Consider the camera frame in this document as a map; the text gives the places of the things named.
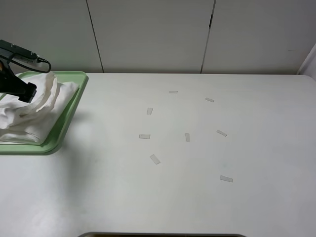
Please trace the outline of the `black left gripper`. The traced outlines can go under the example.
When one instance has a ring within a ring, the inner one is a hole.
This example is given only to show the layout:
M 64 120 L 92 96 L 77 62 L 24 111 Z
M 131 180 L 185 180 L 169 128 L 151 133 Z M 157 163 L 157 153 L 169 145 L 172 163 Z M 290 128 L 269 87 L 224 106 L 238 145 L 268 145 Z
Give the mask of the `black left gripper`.
M 0 92 L 18 97 L 18 100 L 31 103 L 37 86 L 33 83 L 26 83 L 13 74 L 6 62 L 0 61 Z

